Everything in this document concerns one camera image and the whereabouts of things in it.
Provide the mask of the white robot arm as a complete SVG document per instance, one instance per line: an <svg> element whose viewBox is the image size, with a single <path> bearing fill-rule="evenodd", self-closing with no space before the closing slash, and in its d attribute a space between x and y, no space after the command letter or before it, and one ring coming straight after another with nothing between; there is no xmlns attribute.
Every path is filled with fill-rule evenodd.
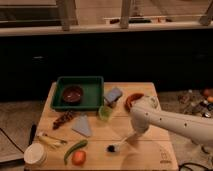
<svg viewBox="0 0 213 171"><path fill-rule="evenodd" d="M138 134L154 125L213 147L213 119L159 110L156 97L142 94L129 96L125 105L130 112L132 127Z"/></svg>

